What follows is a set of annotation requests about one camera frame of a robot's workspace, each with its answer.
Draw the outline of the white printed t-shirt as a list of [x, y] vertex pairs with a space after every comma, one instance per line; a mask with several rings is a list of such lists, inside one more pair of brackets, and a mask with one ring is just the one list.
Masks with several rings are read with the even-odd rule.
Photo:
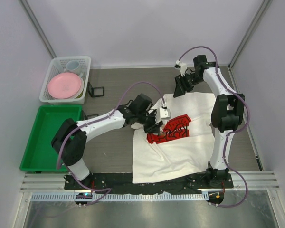
[[156, 183], [205, 171], [214, 148], [210, 116], [215, 96], [193, 92], [164, 100], [171, 118], [163, 122], [165, 135], [145, 133], [132, 125], [134, 184]]

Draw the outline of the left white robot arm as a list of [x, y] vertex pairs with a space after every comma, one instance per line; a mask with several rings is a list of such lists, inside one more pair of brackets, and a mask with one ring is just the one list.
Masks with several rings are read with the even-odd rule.
[[86, 144], [91, 139], [135, 123], [142, 125], [146, 133], [159, 135], [162, 132], [163, 120], [170, 117], [170, 111], [164, 100], [156, 108], [152, 105], [150, 97], [139, 94], [104, 115], [77, 122], [69, 118], [62, 123], [51, 146], [58, 154], [58, 162], [74, 175], [80, 189], [88, 189], [92, 183], [91, 172], [83, 161]]

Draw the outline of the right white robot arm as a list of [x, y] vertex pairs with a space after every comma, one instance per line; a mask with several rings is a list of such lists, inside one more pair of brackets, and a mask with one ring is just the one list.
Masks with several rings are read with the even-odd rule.
[[180, 70], [180, 75], [175, 77], [173, 96], [191, 92], [200, 82], [206, 82], [214, 94], [216, 101], [211, 113], [211, 124], [215, 129], [214, 149], [202, 181], [209, 187], [220, 188], [228, 180], [231, 142], [243, 122], [245, 96], [230, 87], [217, 63], [209, 62], [205, 55], [195, 57], [193, 64], [194, 70], [189, 70], [185, 63], [176, 61], [175, 68]]

